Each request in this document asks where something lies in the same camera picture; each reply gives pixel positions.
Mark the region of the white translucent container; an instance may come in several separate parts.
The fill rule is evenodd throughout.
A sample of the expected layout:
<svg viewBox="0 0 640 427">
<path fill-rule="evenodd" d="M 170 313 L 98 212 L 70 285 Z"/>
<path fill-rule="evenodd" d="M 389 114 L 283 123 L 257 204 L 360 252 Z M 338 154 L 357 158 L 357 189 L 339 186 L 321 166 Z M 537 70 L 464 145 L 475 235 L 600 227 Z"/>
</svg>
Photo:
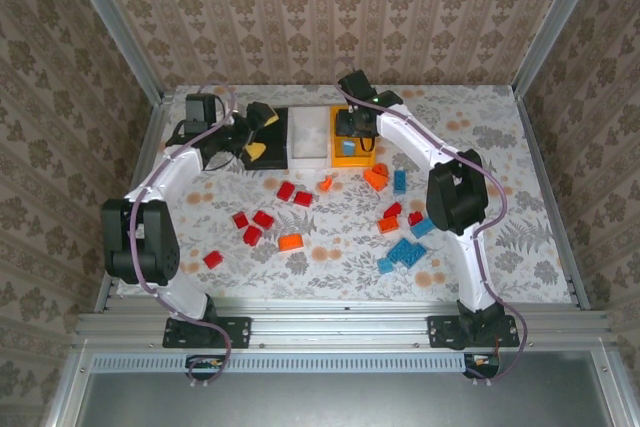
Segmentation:
<svg viewBox="0 0 640 427">
<path fill-rule="evenodd" d="M 293 107 L 288 112 L 287 160 L 293 170 L 330 166 L 330 108 Z"/>
</svg>

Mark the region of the aluminium corner post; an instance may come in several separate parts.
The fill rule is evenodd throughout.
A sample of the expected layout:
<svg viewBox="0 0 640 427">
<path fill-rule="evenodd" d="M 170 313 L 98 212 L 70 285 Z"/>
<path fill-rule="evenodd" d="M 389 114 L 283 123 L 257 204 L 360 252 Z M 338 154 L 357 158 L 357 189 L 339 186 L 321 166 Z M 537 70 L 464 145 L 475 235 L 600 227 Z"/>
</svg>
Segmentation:
<svg viewBox="0 0 640 427">
<path fill-rule="evenodd" d="M 90 0 L 127 62 L 153 108 L 162 103 L 164 88 L 158 75 L 144 56 L 139 42 L 125 19 L 116 0 Z"/>
<path fill-rule="evenodd" d="M 512 82 L 516 99 L 524 97 L 558 40 L 579 0 L 553 0 Z"/>
</svg>

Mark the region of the aluminium frame rail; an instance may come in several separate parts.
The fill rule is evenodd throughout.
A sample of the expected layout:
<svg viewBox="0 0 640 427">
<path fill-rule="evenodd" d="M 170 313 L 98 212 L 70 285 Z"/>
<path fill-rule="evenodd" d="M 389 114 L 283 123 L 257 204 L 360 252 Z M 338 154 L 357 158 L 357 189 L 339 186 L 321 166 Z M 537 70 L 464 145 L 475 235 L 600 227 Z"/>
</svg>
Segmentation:
<svg viewBox="0 0 640 427">
<path fill-rule="evenodd" d="M 427 351 L 427 320 L 454 315 L 449 302 L 219 298 L 221 316 L 252 320 L 250 351 Z M 572 304 L 524 304 L 518 330 L 530 351 L 581 351 L 613 344 L 605 313 Z M 101 352 L 157 352 L 168 313 L 153 299 L 116 296 L 82 314 L 73 345 Z"/>
</svg>

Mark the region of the orange container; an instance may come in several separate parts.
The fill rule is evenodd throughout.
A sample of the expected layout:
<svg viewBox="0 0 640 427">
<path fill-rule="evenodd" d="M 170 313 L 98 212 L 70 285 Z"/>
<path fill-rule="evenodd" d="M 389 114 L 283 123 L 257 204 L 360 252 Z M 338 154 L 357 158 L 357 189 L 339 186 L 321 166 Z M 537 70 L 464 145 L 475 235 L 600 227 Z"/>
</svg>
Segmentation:
<svg viewBox="0 0 640 427">
<path fill-rule="evenodd" d="M 339 110 L 348 109 L 346 105 L 333 105 L 330 107 L 330 141 L 331 166 L 333 168 L 370 168 L 376 161 L 375 140 L 358 139 L 355 137 L 340 137 L 335 135 L 335 116 Z M 345 157 L 341 152 L 343 140 L 355 142 L 356 152 L 352 157 Z"/>
</svg>

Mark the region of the grey metal sheet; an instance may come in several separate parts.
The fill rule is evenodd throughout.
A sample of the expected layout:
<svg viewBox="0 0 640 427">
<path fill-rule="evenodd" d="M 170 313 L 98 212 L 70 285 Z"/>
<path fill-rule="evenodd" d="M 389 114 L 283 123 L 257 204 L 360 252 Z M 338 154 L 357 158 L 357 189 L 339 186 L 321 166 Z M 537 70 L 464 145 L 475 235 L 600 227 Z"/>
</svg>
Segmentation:
<svg viewBox="0 0 640 427">
<path fill-rule="evenodd" d="M 78 427 L 612 427 L 592 361 L 526 354 L 505 378 L 453 373 L 91 377 Z"/>
</svg>

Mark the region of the black container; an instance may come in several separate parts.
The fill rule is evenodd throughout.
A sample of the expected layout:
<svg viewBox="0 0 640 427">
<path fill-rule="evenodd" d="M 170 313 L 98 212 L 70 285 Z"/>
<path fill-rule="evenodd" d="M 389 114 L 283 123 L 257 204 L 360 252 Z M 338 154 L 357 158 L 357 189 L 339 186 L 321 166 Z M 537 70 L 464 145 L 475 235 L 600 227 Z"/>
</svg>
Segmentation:
<svg viewBox="0 0 640 427">
<path fill-rule="evenodd" d="M 255 162 L 244 162 L 246 170 L 286 170 L 288 168 L 288 108 L 276 108 L 279 119 L 260 129 L 252 142 L 266 145 L 266 151 Z"/>
</svg>

